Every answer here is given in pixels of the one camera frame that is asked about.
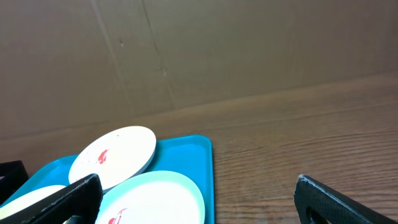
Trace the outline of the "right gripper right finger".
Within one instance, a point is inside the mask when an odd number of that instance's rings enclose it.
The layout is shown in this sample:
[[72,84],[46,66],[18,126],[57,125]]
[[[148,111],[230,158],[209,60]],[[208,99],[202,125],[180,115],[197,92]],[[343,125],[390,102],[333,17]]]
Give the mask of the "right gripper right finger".
[[397,224],[308,175],[298,176],[294,203],[302,224]]

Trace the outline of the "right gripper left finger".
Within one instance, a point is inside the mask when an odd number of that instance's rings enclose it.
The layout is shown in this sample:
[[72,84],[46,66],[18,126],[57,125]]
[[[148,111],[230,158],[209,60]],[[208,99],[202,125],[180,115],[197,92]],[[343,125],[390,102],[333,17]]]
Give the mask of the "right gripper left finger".
[[1,219],[1,224],[94,223],[102,198],[100,178],[96,174],[90,174]]

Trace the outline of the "white plate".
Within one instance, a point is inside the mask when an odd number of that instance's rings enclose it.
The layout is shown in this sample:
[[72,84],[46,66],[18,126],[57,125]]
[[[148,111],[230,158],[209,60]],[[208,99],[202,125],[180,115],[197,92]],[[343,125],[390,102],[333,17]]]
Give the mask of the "white plate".
[[155,156],[154,132],[143,126],[126,126],[104,134],[82,150],[68,173],[70,184],[96,174],[104,192],[143,173]]

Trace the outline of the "green rimmed plate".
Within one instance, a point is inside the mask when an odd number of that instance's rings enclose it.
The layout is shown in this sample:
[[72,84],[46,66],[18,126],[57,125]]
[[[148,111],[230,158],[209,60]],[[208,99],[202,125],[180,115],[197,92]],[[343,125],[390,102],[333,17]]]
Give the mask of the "green rimmed plate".
[[65,185],[50,185],[22,195],[1,207],[1,219],[5,219],[17,212],[20,212],[63,188],[65,188]]

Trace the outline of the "light blue plate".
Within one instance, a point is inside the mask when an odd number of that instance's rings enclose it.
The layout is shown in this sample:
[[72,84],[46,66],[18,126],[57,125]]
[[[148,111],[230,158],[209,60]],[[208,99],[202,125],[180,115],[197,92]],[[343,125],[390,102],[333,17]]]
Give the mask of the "light blue plate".
[[96,224],[204,224],[205,202],[187,176],[158,170],[115,186],[101,202]]

